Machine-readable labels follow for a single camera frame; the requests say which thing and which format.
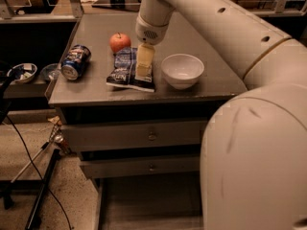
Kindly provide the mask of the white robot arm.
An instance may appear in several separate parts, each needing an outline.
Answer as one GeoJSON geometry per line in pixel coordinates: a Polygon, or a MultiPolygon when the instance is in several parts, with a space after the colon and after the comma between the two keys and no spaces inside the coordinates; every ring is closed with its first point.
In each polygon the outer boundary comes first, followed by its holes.
{"type": "Polygon", "coordinates": [[[142,0],[139,40],[179,12],[243,81],[202,138],[204,230],[306,230],[307,50],[230,0],[142,0]]]}

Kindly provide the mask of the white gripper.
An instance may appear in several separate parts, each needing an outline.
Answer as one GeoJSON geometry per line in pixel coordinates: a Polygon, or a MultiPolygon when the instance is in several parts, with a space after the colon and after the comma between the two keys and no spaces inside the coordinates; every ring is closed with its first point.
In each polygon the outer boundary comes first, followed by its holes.
{"type": "Polygon", "coordinates": [[[145,43],[140,44],[137,48],[135,68],[137,80],[150,81],[152,79],[152,63],[155,53],[152,45],[159,44],[164,39],[168,26],[168,17],[138,14],[135,32],[139,41],[145,43]]]}

